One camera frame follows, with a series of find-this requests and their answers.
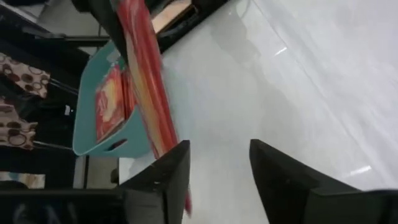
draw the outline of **red package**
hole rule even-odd
[[[158,159],[177,145],[177,135],[163,86],[160,51],[149,11],[143,0],[123,0],[117,8],[126,38],[129,69],[137,104]],[[192,202],[188,192],[185,203],[188,214]]]
[[[125,121],[123,88],[118,66],[111,69],[95,93],[97,142],[113,134]]]

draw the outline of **glossy floor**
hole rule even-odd
[[[184,222],[265,223],[253,138],[359,189],[398,188],[397,5],[235,0],[164,53],[174,124],[192,145]]]

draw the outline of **brown polka dot fabric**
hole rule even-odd
[[[20,147],[32,150],[35,131],[22,131],[20,129],[0,128],[0,145]]]
[[[45,98],[50,74],[0,53],[0,72],[29,93]]]
[[[20,119],[14,106],[5,103],[0,97],[0,146],[32,150],[36,126],[37,123]]]

